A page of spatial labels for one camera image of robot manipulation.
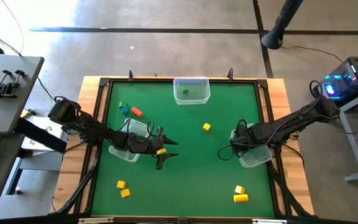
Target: gray floor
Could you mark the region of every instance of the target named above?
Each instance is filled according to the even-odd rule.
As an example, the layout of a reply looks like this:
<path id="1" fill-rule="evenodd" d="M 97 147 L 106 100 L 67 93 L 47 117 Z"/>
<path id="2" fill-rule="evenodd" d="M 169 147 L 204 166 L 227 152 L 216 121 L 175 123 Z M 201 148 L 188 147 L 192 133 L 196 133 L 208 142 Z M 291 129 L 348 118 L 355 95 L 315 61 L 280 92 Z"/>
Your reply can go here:
<path id="1" fill-rule="evenodd" d="M 130 69 L 134 75 L 223 77 L 232 67 L 236 77 L 266 77 L 259 37 L 254 34 L 27 31 L 53 26 L 256 29 L 252 0 L 6 2 L 25 30 L 23 54 L 45 57 L 40 78 L 52 95 L 75 100 L 84 75 L 127 75 Z M 273 26 L 283 2 L 259 0 L 265 29 Z M 21 48 L 20 32 L 1 3 L 0 12 L 0 38 Z M 358 1 L 305 1 L 289 29 L 358 30 Z M 358 36 L 286 35 L 284 46 L 292 45 L 332 52 L 343 60 L 358 56 Z M 285 79 L 292 110 L 312 100 L 310 80 L 322 79 L 339 65 L 332 56 L 303 49 L 269 50 L 269 54 L 274 77 Z M 44 116 L 48 113 L 50 102 L 39 84 L 26 107 Z M 327 124 L 314 124 L 302 132 L 300 147 L 315 214 L 358 221 L 358 181 L 347 184 L 343 178 L 358 172 L 346 136 Z M 53 172 L 23 173 L 19 185 L 24 194 L 2 196 L 0 218 L 48 213 L 56 181 Z"/>

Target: green table surface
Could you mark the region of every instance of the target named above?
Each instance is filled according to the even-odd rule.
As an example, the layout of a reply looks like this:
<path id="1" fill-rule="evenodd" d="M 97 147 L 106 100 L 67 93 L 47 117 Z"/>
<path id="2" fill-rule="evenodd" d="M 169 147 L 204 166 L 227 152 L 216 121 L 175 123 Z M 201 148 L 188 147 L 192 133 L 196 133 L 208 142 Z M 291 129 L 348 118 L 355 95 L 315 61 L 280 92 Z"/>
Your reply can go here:
<path id="1" fill-rule="evenodd" d="M 179 145 L 165 145 L 179 156 L 155 169 L 156 159 L 140 155 L 127 162 L 108 151 L 104 142 L 94 193 L 92 215 L 175 217 L 273 217 L 273 205 L 265 164 L 243 168 L 236 156 L 218 158 L 220 147 L 229 144 L 231 131 L 240 119 L 258 123 L 257 99 L 250 84 L 211 83 L 211 97 L 204 105 L 178 105 L 171 83 L 120 83 L 112 88 L 107 122 L 113 129 L 125 118 L 118 107 L 125 101 L 144 112 L 136 119 L 164 127 Z M 211 125 L 209 132 L 203 125 Z M 227 148 L 222 156 L 230 156 Z M 121 198 L 118 180 L 127 182 L 131 196 Z M 234 203 L 234 189 L 246 189 L 249 201 Z"/>

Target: clear plastic container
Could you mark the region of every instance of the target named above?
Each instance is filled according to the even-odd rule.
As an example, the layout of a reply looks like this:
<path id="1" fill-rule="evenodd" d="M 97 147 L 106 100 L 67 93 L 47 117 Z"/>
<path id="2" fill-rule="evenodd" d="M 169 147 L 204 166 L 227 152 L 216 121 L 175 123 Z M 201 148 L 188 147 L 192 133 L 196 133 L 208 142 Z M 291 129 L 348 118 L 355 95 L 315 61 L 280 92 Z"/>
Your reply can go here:
<path id="1" fill-rule="evenodd" d="M 173 95 L 179 105 L 204 104 L 211 96 L 209 80 L 207 77 L 175 78 L 173 80 Z"/>
<path id="2" fill-rule="evenodd" d="M 149 133 L 147 132 L 147 125 L 144 123 L 141 123 L 135 119 L 131 119 L 129 124 L 126 124 L 123 128 L 123 132 L 127 132 L 127 127 L 129 129 L 130 133 L 138 134 L 139 136 L 148 137 Z M 140 156 L 140 154 L 131 153 L 129 151 L 120 151 L 115 149 L 113 146 L 109 146 L 109 152 L 117 157 L 120 157 L 121 159 L 124 159 L 128 162 L 136 162 Z"/>
<path id="3" fill-rule="evenodd" d="M 254 124 L 247 124 L 247 128 L 251 127 Z M 234 137 L 234 131 L 231 131 L 230 139 Z M 242 157 L 239 158 L 240 163 L 245 168 L 255 167 L 259 164 L 267 162 L 272 159 L 272 152 L 270 152 L 269 147 L 259 146 L 253 149 L 249 149 Z"/>

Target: green block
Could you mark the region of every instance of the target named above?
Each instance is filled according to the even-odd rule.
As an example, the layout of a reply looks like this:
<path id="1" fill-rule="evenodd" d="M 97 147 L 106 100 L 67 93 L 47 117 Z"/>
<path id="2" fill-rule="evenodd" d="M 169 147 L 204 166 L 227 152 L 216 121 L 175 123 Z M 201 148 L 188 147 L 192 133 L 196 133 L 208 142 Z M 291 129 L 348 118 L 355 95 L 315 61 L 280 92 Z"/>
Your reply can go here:
<path id="1" fill-rule="evenodd" d="M 182 90 L 183 90 L 183 94 L 189 93 L 189 87 L 188 87 L 188 86 L 184 86 L 184 87 L 182 88 Z"/>
<path id="2" fill-rule="evenodd" d="M 125 102 L 119 102 L 119 104 L 118 104 L 118 107 L 119 108 L 123 108 L 123 107 L 126 107 L 127 106 L 127 104 L 125 103 Z"/>

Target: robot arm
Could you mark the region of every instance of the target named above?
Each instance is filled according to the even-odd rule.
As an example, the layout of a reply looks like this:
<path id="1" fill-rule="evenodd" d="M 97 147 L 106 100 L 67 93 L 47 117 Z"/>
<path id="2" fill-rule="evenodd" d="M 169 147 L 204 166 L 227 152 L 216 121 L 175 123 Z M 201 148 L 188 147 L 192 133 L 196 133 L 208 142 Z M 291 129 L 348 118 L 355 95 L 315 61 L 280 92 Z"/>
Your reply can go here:
<path id="1" fill-rule="evenodd" d="M 101 143 L 104 139 L 120 151 L 129 151 L 138 154 L 150 154 L 157 158 L 156 169 L 162 169 L 162 163 L 178 154 L 158 154 L 157 151 L 164 148 L 164 144 L 178 144 L 170 140 L 163 134 L 163 128 L 158 128 L 157 135 L 151 133 L 150 137 L 138 136 L 135 133 L 125 133 L 122 131 L 115 131 L 98 120 L 92 118 L 88 113 L 81 110 L 81 106 L 65 97 L 57 100 L 48 117 L 55 123 L 61 124 L 64 132 L 68 130 L 78 131 L 80 139 L 84 142 L 94 145 Z"/>
<path id="2" fill-rule="evenodd" d="M 338 115 L 339 108 L 333 100 L 320 96 L 300 110 L 272 123 L 259 123 L 247 128 L 245 121 L 240 120 L 230 144 L 233 153 L 241 157 L 249 149 L 258 146 L 285 144 L 292 133 L 300 132 L 314 122 L 327 123 Z"/>

